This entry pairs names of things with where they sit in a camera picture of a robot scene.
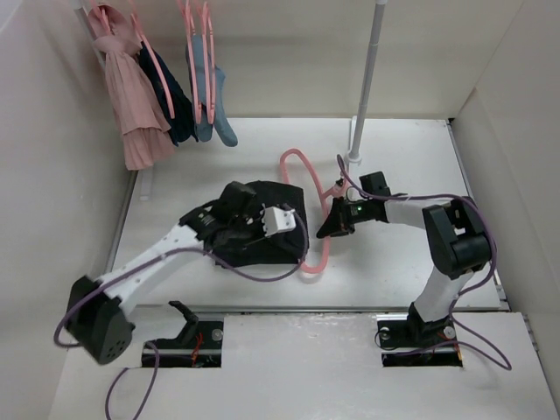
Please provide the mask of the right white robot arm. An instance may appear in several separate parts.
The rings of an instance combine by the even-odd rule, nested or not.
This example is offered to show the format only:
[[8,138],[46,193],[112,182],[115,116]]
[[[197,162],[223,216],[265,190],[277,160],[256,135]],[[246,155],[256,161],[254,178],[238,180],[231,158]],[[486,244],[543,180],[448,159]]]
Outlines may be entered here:
[[431,347],[452,340],[450,312],[472,276],[491,261],[491,241],[473,203],[463,197],[413,200],[391,193],[384,174],[360,177],[362,198],[334,198],[317,237],[340,237],[367,221],[406,225],[426,234],[432,272],[405,319],[378,323],[381,348]]

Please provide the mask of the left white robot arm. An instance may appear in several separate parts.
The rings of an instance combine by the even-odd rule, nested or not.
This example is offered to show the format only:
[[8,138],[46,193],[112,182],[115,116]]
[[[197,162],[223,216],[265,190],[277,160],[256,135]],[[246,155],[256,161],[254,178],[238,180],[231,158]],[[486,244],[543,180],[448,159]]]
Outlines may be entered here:
[[62,326],[98,364],[107,365],[134,342],[186,347],[195,339],[196,315],[178,300],[147,311],[140,302],[179,269],[237,242],[270,233],[272,209],[239,182],[221,196],[183,215],[150,248],[96,279],[83,276],[72,286]]

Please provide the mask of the black trousers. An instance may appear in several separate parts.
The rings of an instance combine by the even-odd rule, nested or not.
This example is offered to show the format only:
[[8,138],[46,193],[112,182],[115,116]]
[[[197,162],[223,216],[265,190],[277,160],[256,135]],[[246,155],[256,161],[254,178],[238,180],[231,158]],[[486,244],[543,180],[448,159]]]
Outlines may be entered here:
[[304,191],[268,180],[232,182],[210,207],[226,226],[209,248],[235,267],[299,264],[308,248]]

